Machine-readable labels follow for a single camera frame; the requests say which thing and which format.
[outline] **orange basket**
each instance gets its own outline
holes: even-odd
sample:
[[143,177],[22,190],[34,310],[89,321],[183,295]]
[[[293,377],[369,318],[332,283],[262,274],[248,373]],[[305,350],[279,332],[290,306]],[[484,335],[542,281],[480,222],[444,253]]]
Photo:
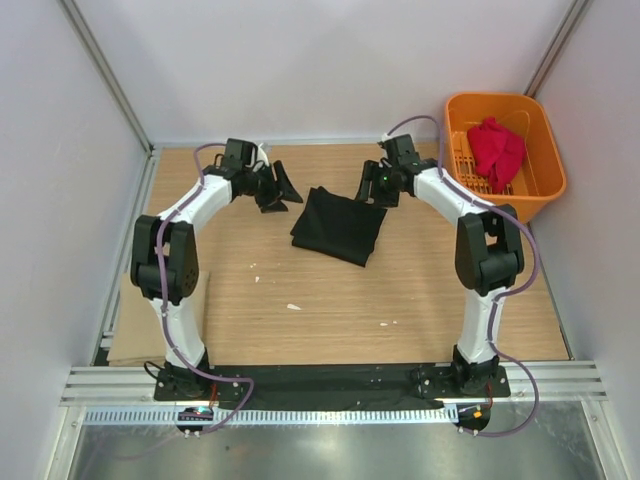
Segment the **orange basket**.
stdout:
[[[551,127],[542,106],[530,97],[507,93],[460,93],[447,102],[449,133],[447,171],[460,184],[496,205],[511,204],[526,223],[567,186]],[[467,131],[495,117],[500,125],[525,140],[527,156],[520,171],[502,193],[492,193],[486,178],[476,175]]]

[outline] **black towel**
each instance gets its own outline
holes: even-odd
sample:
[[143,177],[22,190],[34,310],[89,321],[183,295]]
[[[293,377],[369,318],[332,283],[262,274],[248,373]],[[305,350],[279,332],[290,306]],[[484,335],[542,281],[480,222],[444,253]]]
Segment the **black towel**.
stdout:
[[291,244],[364,267],[386,213],[384,208],[339,197],[323,187],[312,188],[291,230]]

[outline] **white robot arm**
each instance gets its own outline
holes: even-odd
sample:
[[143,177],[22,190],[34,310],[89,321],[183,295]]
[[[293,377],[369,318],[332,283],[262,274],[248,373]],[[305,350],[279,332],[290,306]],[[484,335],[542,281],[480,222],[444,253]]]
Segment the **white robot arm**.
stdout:
[[[223,207],[237,196],[255,197],[262,213],[286,212],[283,201],[302,203],[282,162],[269,163],[261,145],[229,139],[220,164],[203,169],[202,179],[176,204],[158,216],[141,215],[135,224],[131,256],[131,280],[140,287],[142,294],[153,306],[162,324],[162,291],[156,235],[160,225],[171,215],[164,235],[169,252],[164,254],[169,303],[167,328],[173,343],[180,347],[181,356],[189,365],[209,372],[209,359],[198,334],[191,294],[198,281],[198,257],[195,236]],[[208,391],[208,381],[202,379],[176,355],[166,342],[165,368],[159,373],[158,384],[166,385],[166,391],[180,396],[196,398]]]
[[[400,192],[407,192],[435,208],[457,228],[455,268],[465,288],[466,306],[462,334],[454,346],[452,369],[462,393],[482,391],[495,378],[498,356],[489,341],[491,309],[496,312],[491,338],[497,338],[504,305],[501,294],[524,269],[520,233],[502,216],[480,208],[487,204],[459,185],[446,171],[439,172],[434,160],[420,160],[410,135],[383,138],[380,146],[387,158],[365,162],[356,200],[373,199],[374,205],[395,207]],[[457,195],[450,185],[465,191]],[[500,206],[512,216],[515,209]],[[496,239],[487,245],[485,235]]]

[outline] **red cloth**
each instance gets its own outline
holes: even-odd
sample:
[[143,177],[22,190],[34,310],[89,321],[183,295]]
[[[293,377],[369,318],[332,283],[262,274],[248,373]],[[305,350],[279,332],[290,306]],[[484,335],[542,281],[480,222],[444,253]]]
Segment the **red cloth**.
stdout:
[[516,176],[526,155],[524,140],[493,117],[467,132],[476,173],[486,177],[493,193],[502,192]]

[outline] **wooden surface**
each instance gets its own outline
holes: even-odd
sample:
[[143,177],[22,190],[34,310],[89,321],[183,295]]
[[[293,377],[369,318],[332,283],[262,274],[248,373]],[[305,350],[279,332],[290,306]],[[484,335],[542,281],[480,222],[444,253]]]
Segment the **wooden surface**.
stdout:
[[[423,158],[436,153],[435,145],[420,150]],[[217,151],[203,152],[202,165],[212,163]],[[282,146],[270,159],[284,162],[305,199],[319,185],[352,198],[362,163],[382,153],[376,145]],[[148,212],[168,208],[195,179],[191,150],[165,149]],[[361,268],[292,247],[289,232],[302,209],[289,204],[289,213],[262,215],[253,198],[240,197],[198,236],[200,268],[211,272],[205,343],[212,363],[450,360],[464,314],[453,265],[455,229],[430,206],[403,195]],[[521,282],[531,268],[525,248]],[[567,358],[541,276],[529,291],[507,300],[499,345],[525,360]]]

